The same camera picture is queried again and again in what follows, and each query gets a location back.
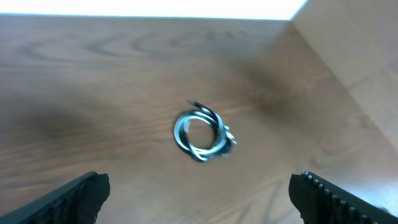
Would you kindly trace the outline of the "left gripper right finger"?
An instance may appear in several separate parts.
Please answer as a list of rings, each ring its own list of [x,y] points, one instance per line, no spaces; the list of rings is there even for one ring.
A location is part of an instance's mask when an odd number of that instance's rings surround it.
[[[293,174],[289,198],[308,224],[397,224],[397,217],[305,171]]]

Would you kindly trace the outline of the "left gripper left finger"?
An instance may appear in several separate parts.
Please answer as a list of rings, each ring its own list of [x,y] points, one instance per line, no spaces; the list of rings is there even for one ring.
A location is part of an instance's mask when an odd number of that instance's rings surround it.
[[[1,223],[94,224],[109,195],[109,175],[91,171],[3,215]]]

